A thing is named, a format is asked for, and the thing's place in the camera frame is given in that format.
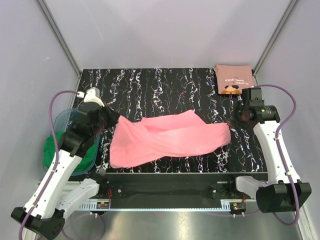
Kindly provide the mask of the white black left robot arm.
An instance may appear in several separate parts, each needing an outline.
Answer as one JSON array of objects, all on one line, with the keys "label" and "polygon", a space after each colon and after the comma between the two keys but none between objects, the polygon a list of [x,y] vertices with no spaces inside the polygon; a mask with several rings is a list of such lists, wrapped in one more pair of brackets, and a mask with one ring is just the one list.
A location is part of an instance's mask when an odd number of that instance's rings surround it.
[{"label": "white black left robot arm", "polygon": [[58,154],[52,160],[44,178],[31,199],[15,207],[11,217],[47,240],[55,239],[63,230],[68,217],[87,199],[103,198],[108,193],[106,183],[98,178],[86,178],[78,187],[60,197],[77,165],[94,145],[100,133],[114,127],[120,114],[109,106],[94,102],[84,103],[77,109],[74,119],[61,135]]}]

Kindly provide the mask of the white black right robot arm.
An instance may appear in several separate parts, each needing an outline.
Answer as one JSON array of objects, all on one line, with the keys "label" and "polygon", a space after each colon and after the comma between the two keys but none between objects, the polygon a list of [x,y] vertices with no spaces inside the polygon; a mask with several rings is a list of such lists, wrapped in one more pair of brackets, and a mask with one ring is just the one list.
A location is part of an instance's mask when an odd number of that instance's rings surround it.
[{"label": "white black right robot arm", "polygon": [[295,212],[312,193],[311,185],[302,182],[292,165],[282,138],[281,120],[273,105],[266,105],[259,87],[242,90],[228,124],[235,129],[252,130],[257,137],[267,167],[267,181],[243,175],[227,185],[228,195],[239,198],[246,194],[256,200],[262,213]]}]

